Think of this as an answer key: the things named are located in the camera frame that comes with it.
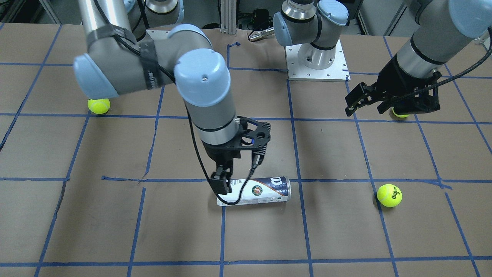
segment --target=metal bracket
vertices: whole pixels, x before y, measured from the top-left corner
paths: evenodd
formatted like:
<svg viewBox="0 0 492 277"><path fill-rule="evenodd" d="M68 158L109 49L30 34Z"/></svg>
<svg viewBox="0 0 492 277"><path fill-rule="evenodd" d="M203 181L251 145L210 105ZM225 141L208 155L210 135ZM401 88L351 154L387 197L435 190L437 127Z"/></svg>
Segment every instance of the metal bracket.
<svg viewBox="0 0 492 277"><path fill-rule="evenodd" d="M285 48L289 80L329 82L345 82L350 80L350 74L348 73L347 62L340 40L338 40L336 45L337 55L333 60L333 64L327 69L311 69L300 63L297 55L300 48L301 44L287 46Z"/></svg>
<svg viewBox="0 0 492 277"><path fill-rule="evenodd" d="M220 32L236 34L236 0L220 0Z"/></svg>

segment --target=black strap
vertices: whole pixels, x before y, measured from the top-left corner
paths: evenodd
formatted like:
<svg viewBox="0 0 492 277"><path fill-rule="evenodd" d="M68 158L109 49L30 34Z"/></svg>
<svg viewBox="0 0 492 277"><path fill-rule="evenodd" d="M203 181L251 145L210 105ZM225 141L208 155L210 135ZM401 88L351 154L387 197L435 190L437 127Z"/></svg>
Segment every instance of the black strap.
<svg viewBox="0 0 492 277"><path fill-rule="evenodd" d="M164 84L159 73L159 62L153 40L145 40L140 43L140 62L145 77L147 89L159 88Z"/></svg>
<svg viewBox="0 0 492 277"><path fill-rule="evenodd" d="M137 43L135 36L130 32L130 30L127 30L120 26L106 24L103 27L92 31L87 35L86 38L86 42L88 46L87 48L90 48L91 45L98 39L110 37L114 35L118 35L122 38L126 38L129 41L133 42L133 44Z"/></svg>

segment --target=white base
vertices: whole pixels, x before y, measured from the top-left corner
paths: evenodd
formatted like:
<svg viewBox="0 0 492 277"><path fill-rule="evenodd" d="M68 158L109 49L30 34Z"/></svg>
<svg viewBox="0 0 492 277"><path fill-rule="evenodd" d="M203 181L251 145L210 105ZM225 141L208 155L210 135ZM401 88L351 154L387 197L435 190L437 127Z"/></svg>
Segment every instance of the white base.
<svg viewBox="0 0 492 277"><path fill-rule="evenodd" d="M287 59L287 69L289 80L295 81L328 81L345 82L350 80L347 62L341 48L340 40L336 45L337 55L333 64L327 69L311 69L299 62L297 53L302 44L287 46L285 56Z"/></svg>

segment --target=black cable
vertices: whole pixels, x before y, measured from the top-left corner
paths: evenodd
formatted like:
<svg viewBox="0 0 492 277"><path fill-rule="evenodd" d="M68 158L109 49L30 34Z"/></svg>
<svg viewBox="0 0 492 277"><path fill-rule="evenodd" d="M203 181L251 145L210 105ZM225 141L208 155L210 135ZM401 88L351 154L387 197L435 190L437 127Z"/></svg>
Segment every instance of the black cable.
<svg viewBox="0 0 492 277"><path fill-rule="evenodd" d="M203 174L205 175L207 182L210 184L210 178L207 175L207 170L205 169L205 166L203 165L202 158L200 157L200 152L198 151L198 146L196 145L195 132L193 131L193 123L191 122L191 116L189 115L188 108L186 108L186 113L188 115L189 131L191 133L191 140L193 141L193 147L195 148L196 157L198 158L198 162L200 163L200 167L202 168ZM243 195L243 190L246 187L246 184L249 181L249 179L251 179L251 176L253 176L254 171L257 167L258 167L258 165L256 165L256 164L251 165L251 169L249 170L249 175L246 178L243 186L241 187L241 189L239 191L239 197L236 201L227 202L224 199L222 199L222 197L220 197L219 194L216 193L215 196L217 197L217 199L219 199L222 203L224 203L226 205L230 205L230 206L233 206L233 205L239 203L239 201L241 200L241 196Z"/></svg>
<svg viewBox="0 0 492 277"><path fill-rule="evenodd" d="M94 1L94 5L95 7L97 8L97 10L99 11L99 14L101 15L102 17L102 20L106 23L106 24L109 24L111 25L111 23L109 22L108 18L106 17L106 15L104 14L104 11L102 10L101 6L99 5L99 2L97 0L93 0ZM119 44L123 45L126 49L128 49L130 52L132 52L133 54L137 55L140 57L140 51L138 51L137 49L131 47L123 38L121 38L119 35L114 35L113 38L116 40L116 42L118 42ZM159 65L159 70L162 71L173 83L176 82L176 79L174 78L174 76L169 73L169 71L167 71L165 68L163 68L161 65Z"/></svg>
<svg viewBox="0 0 492 277"><path fill-rule="evenodd" d="M140 15L142 16L142 19L144 20L144 25L145 29L150 28L149 21L147 20L147 15L145 13L145 7L147 5L147 0L145 3L142 3L142 0L137 0L138 2L138 7L140 8Z"/></svg>
<svg viewBox="0 0 492 277"><path fill-rule="evenodd" d="M217 196L217 199L219 199L222 203L226 204L226 205L230 205L230 206L233 206L237 203L239 203L239 201L241 200L241 196L243 195L243 190L244 188L246 187L246 184L247 182L249 181L249 179L251 179L251 176L253 176L254 174L254 170L258 167L258 165L256 164L252 164L251 165L251 169L249 170L249 175L247 176L246 180L245 180L245 183L242 185L241 187L241 190L239 190L239 197L236 201L234 202L227 202L225 201L224 199L222 199L222 197L219 196L219 194L216 194L215 196Z"/></svg>
<svg viewBox="0 0 492 277"><path fill-rule="evenodd" d="M489 35L490 37L492 37L492 26L488 27L487 28L487 31L489 31ZM491 43L489 45L489 49L487 50L487 52L485 53L485 56L483 56L479 61L477 61L474 65L470 66L469 68L465 69L464 71L462 71L461 73L453 76L453 77L450 77L450 78L447 78L446 80L443 80L443 81L440 81L436 84L433 84L431 86L428 86L428 87L425 87L425 88L422 88L422 89L419 89L419 90L416 90L412 93L409 93L407 95L404 95L404 96L400 96L400 97L395 97L393 100L391 100L389 102L389 105L393 105L395 103L398 103L398 102L401 102L403 100L406 100L406 99L409 99L417 94L420 94L422 92L425 92L425 91L429 91L429 90L434 90L435 88L439 87L439 86L442 86L444 84L447 84L449 82L452 82L458 78L461 78L463 76L465 76L466 74L472 72L472 70L474 70L475 68L479 67L479 65L483 64L492 54L492 40L491 40Z"/></svg>
<svg viewBox="0 0 492 277"><path fill-rule="evenodd" d="M144 7L147 7L147 0L144 0ZM140 21L142 20L143 17L144 14L140 12L140 17L138 18L137 24L135 24L135 27L131 29L132 33L137 29L138 25L140 25Z"/></svg>

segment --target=yellow tennis ball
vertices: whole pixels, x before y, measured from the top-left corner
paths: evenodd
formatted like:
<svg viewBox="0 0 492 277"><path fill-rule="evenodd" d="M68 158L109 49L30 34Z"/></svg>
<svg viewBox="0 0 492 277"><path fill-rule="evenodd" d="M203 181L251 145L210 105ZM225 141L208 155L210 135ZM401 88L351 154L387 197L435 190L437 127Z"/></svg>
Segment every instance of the yellow tennis ball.
<svg viewBox="0 0 492 277"><path fill-rule="evenodd" d="M89 110L91 110L91 112L95 114L103 114L109 111L111 103L109 103L109 99L107 98L98 100L89 99L87 101L87 106L89 107Z"/></svg>
<svg viewBox="0 0 492 277"><path fill-rule="evenodd" d="M385 184L377 190L377 199L386 207L395 207L401 202L401 191L395 185Z"/></svg>
<svg viewBox="0 0 492 277"><path fill-rule="evenodd" d="M393 107L391 109L391 111L393 112L393 114L396 116L396 117L399 117L399 118L407 118L409 116L409 114L396 114L395 113L395 107Z"/></svg>

